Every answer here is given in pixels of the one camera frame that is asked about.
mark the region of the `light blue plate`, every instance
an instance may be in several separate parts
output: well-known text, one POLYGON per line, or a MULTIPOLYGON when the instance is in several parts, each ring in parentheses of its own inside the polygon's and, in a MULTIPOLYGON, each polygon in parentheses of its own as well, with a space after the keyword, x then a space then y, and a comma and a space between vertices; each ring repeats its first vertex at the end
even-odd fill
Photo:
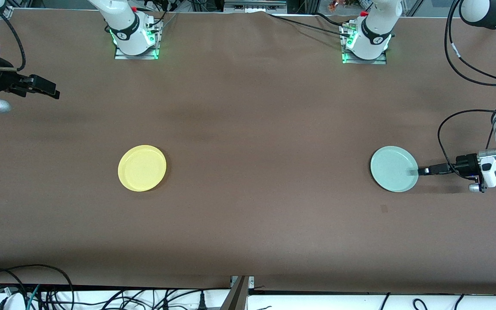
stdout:
POLYGON ((419 180, 419 165, 413 155, 397 146, 385 146, 370 160, 376 182, 390 192, 406 192, 419 180))

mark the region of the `table surface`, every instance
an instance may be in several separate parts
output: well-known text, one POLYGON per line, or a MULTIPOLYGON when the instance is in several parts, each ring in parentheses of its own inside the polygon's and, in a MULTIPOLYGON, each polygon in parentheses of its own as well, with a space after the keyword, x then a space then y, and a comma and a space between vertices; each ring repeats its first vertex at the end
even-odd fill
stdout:
MULTIPOLYGON (((444 19, 400 19, 387 65, 342 64, 335 35, 262 12, 179 14, 157 61, 114 60, 98 12, 11 21, 23 72, 57 83, 61 99, 0 93, 14 108, 0 115, 0 266, 57 265, 76 284, 209 286, 243 273, 267 289, 496 293, 496 188, 435 176, 398 194, 369 171, 387 145, 443 162, 439 123, 496 107, 496 88, 447 65, 444 19), (143 144, 165 153, 167 174, 130 192, 118 162, 143 144)), ((453 25, 465 59, 496 74, 496 31, 453 25)), ((0 40, 17 65, 2 23, 0 40)), ((447 124, 448 153, 482 149, 489 117, 447 124)))

